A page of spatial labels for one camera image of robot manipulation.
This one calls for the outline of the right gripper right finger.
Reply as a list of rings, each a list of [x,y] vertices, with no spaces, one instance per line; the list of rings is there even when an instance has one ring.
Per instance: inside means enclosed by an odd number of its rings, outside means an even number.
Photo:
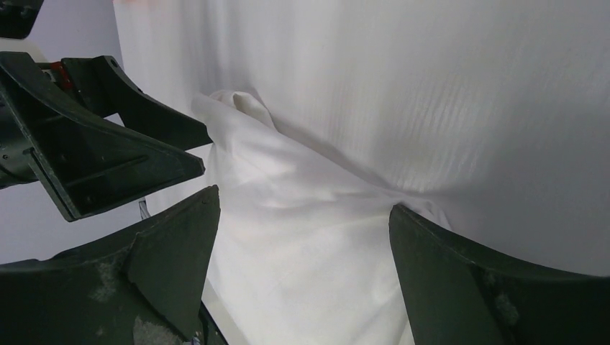
[[[405,205],[391,251],[416,344],[607,344],[609,279],[485,247]]]

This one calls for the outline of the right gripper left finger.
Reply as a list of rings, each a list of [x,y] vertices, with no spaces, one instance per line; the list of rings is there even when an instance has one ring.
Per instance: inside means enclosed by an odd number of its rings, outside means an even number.
[[[219,189],[209,186],[50,259],[3,264],[1,342],[200,344],[219,216]]]

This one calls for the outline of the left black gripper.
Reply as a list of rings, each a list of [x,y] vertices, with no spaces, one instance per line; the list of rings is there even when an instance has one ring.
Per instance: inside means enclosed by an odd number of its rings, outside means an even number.
[[[1,54],[1,189],[42,183],[67,221],[201,176],[206,125],[150,97],[109,55]]]

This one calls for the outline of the white printed t shirt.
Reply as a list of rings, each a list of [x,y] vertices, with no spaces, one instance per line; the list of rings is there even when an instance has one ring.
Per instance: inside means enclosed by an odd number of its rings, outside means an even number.
[[[433,202],[379,187],[281,134],[248,93],[197,96],[219,188],[211,287],[248,344],[413,344],[389,240],[402,203],[447,225]]]

